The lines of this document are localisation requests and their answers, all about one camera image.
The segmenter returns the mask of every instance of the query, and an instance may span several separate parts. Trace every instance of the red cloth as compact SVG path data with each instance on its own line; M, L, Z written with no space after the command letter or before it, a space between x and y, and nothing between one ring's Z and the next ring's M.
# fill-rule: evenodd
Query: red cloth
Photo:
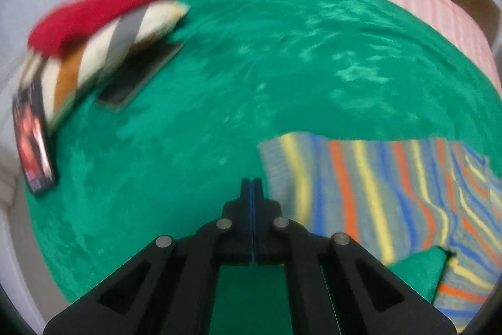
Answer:
M76 0L46 15L29 34L28 47L61 57L67 42L86 41L117 17L157 0Z

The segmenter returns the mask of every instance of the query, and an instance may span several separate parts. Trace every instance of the metal screw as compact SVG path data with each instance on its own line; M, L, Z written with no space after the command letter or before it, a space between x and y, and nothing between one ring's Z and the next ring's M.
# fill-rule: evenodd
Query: metal screw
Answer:
M230 219L220 219L216 222L218 229L226 230L232 227L232 221Z
M348 245L350 243L350 237L345 233L337 233L333 236L335 243L341 246Z
M286 219L285 217L277 217L274 219L274 226L277 227L278 229L284 229L289 224L289 219Z
M155 244L160 248L169 247L172 243L173 239L171 239L169 236L160 236L157 237L157 240L155 240Z

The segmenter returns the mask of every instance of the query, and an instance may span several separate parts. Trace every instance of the black phone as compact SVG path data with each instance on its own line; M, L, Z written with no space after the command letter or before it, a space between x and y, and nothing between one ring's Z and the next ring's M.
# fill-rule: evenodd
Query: black phone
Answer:
M124 60L96 102L118 111L136 97L139 91L177 52L184 43L157 41Z
M40 194L57 183L57 169L47 136L39 81L19 90L13 99L14 134L28 189Z

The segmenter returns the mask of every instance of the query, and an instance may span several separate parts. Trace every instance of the gray floor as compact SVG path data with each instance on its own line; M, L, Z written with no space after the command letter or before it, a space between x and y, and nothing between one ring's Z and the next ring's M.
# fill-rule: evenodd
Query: gray floor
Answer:
M16 201L9 212L9 224L24 281L42 317L49 321L69 304L49 273L35 239L23 183L19 183Z

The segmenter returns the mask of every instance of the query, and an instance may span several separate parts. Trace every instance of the pink bed sheet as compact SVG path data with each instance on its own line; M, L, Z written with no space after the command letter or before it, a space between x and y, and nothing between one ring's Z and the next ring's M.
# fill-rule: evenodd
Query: pink bed sheet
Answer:
M478 24L450 0L388 0L427 23L471 59L502 96L490 45Z

